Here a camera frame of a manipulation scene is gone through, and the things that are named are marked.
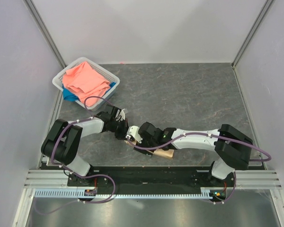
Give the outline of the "peach satin napkin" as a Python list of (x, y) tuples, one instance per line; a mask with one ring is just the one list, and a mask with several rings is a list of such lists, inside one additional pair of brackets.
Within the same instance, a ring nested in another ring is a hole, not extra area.
[(128, 141), (125, 141), (125, 143), (131, 147), (133, 147), (134, 150), (147, 155), (149, 157), (152, 156), (158, 156), (158, 157), (162, 157), (162, 158), (166, 158), (166, 159), (170, 159), (172, 160), (174, 157), (174, 150), (173, 149), (169, 149), (169, 150), (163, 150), (163, 149), (156, 149), (156, 150), (141, 150), (141, 149), (136, 149), (133, 145), (131, 145)]

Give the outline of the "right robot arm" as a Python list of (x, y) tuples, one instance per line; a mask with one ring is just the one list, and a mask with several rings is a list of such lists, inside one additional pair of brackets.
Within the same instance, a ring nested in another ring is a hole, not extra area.
[(138, 144), (144, 148), (160, 147), (162, 150), (201, 149), (215, 152), (219, 159), (213, 162), (207, 174), (208, 183), (220, 185), (224, 179), (236, 170), (247, 170), (251, 154), (249, 145), (253, 140), (229, 124), (209, 131), (186, 131), (177, 128), (161, 130), (145, 122), (137, 131)]

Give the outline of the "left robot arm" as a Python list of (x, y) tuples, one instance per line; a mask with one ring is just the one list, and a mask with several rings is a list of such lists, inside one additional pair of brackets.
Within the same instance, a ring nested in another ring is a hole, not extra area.
[(92, 165), (78, 154), (80, 140), (92, 134), (112, 132), (116, 139), (125, 140), (129, 129), (126, 109), (107, 105), (104, 111), (87, 119), (68, 122), (58, 119), (52, 125), (41, 146), (41, 153), (54, 165), (64, 166), (78, 174), (78, 181), (84, 186), (94, 182)]

